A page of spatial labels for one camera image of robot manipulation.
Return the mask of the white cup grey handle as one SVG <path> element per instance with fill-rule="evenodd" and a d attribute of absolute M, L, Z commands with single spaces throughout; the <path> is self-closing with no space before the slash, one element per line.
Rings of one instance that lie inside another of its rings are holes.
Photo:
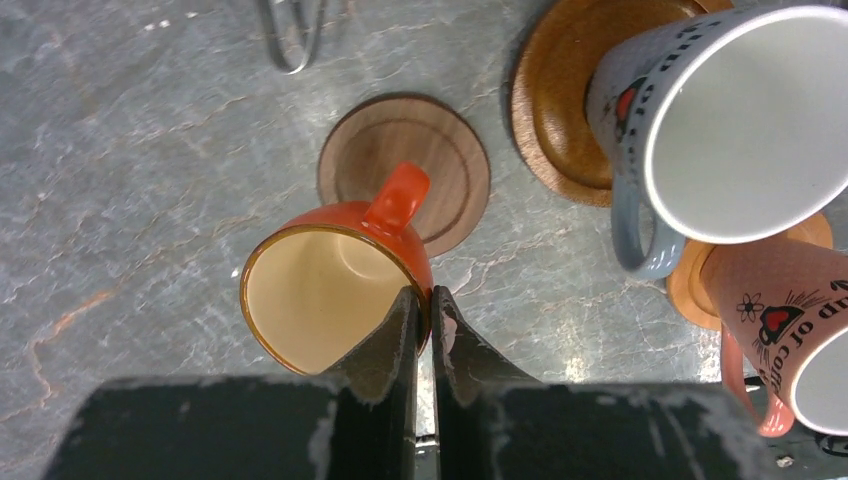
<path fill-rule="evenodd" d="M 847 186 L 847 12 L 760 5 L 609 50 L 584 113 L 612 168 L 619 264 L 667 277 L 687 240 L 781 233 Z"/>

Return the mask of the orange-brown saucer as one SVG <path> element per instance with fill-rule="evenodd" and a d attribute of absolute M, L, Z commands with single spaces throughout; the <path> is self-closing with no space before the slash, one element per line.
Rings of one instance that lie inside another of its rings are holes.
<path fill-rule="evenodd" d="M 831 225 L 823 213 L 814 214 L 779 237 L 830 249 L 834 246 Z M 678 265 L 666 278 L 666 289 L 669 302 L 686 320 L 703 329 L 719 331 L 721 318 L 701 280 L 702 268 L 714 248 L 713 244 L 687 240 Z"/>

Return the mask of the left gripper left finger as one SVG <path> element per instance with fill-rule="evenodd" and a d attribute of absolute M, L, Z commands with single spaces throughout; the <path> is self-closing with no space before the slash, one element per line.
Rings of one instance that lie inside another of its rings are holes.
<path fill-rule="evenodd" d="M 47 479 L 410 479 L 416 336 L 410 288 L 315 376 L 107 381 L 80 406 Z"/>

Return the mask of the white cup pink handle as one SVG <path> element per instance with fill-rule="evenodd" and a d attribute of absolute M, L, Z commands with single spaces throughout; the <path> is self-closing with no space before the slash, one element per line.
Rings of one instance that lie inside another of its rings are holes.
<path fill-rule="evenodd" d="M 724 386 L 779 437 L 847 433 L 847 257 L 773 236 L 712 250 L 700 278 L 721 319 Z"/>

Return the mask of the orange cup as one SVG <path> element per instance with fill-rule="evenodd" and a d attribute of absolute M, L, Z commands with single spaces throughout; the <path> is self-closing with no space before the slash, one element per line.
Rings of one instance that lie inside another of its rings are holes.
<path fill-rule="evenodd" d="M 403 162 L 374 200 L 310 210 L 253 250 L 240 305 L 275 360 L 302 375 L 319 374 L 378 327 L 401 289 L 428 306 L 432 269 L 412 220 L 429 188 L 427 174 Z"/>

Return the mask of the dark brown saucer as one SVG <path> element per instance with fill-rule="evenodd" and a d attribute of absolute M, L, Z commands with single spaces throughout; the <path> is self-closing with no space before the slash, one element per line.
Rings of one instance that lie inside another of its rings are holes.
<path fill-rule="evenodd" d="M 429 257 L 445 254 L 480 222 L 491 191 L 491 166 L 471 126 L 437 99 L 398 92 L 354 107 L 321 149 L 319 197 L 325 204 L 371 201 L 402 162 L 430 179 L 412 225 Z"/>

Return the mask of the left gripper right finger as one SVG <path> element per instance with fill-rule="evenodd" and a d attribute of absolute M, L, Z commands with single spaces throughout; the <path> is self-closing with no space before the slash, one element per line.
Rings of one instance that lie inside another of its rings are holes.
<path fill-rule="evenodd" d="M 480 337 L 442 286 L 431 299 L 444 479 L 775 479 L 716 384 L 545 383 Z"/>

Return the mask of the large brown saucer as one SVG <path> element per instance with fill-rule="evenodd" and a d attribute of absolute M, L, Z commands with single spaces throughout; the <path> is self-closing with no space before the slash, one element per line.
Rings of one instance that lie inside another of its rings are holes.
<path fill-rule="evenodd" d="M 607 207 L 612 176 L 584 115 L 595 67 L 617 44 L 685 18 L 729 9 L 716 1 L 554 1 L 526 32 L 516 58 L 508 112 L 517 150 L 550 190 Z"/>

